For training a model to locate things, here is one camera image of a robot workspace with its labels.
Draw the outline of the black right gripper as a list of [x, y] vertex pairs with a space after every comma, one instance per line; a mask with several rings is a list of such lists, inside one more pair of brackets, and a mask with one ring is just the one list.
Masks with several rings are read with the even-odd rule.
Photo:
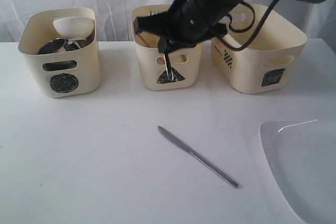
[[147, 32], [167, 42], [158, 43], [159, 52], [173, 52], [225, 36], [227, 26], [219, 21], [243, 0], [175, 0], [167, 11], [134, 20], [134, 33]]

